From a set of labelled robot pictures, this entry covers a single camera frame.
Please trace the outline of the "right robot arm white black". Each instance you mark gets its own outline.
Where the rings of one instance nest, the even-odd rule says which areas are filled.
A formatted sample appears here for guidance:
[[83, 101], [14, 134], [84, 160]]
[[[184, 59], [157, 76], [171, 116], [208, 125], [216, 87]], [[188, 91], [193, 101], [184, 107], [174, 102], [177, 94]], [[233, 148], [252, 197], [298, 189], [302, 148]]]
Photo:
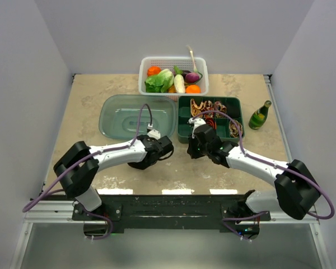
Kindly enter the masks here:
[[206, 156], [214, 164], [253, 175], [276, 190], [277, 203], [289, 217], [302, 220], [321, 196], [306, 165], [298, 160], [284, 163], [245, 150], [240, 144], [222, 141], [202, 119], [191, 120], [187, 153], [192, 159]]

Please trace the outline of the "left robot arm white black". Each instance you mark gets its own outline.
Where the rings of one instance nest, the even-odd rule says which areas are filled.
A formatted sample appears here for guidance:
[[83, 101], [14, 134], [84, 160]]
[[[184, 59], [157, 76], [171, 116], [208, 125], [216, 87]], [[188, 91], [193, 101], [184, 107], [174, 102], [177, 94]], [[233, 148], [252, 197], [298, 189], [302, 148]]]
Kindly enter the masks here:
[[123, 143], [107, 146], [87, 146], [76, 142], [54, 165], [54, 172], [68, 198], [74, 198], [93, 220], [105, 213], [105, 206], [92, 186], [96, 174], [121, 164], [145, 170], [169, 158], [174, 146], [168, 136], [154, 138], [147, 134]]

